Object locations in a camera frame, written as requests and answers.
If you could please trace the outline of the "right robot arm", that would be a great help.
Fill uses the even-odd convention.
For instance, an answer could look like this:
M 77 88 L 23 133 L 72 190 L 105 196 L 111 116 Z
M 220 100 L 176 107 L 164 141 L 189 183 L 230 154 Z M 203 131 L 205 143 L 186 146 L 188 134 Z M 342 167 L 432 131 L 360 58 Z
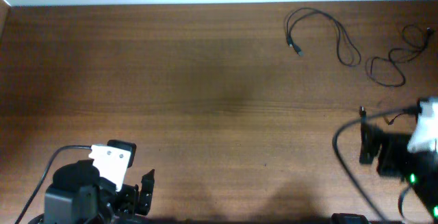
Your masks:
M 360 164 L 378 159 L 376 172 L 381 177 L 399 178 L 407 187 L 398 198 L 398 210 L 403 215 L 403 202 L 413 191 L 427 212 L 437 222 L 437 154 L 431 151 L 409 152 L 410 134 L 384 132 L 369 123 L 361 124 Z

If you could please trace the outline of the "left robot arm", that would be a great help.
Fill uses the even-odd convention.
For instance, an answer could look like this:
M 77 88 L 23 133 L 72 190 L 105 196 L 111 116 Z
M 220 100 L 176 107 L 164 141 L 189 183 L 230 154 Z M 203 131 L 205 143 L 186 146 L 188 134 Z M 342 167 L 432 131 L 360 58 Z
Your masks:
M 87 160 L 67 164 L 54 172 L 44 194 L 44 212 L 31 223 L 148 223 L 155 186 L 152 169 L 141 178 L 140 185 L 124 183 L 132 167 L 136 144 L 109 140 L 105 145 L 69 145 L 59 148 L 49 159 L 41 180 L 25 207 L 40 190 L 57 155 L 68 149 L 85 149 Z

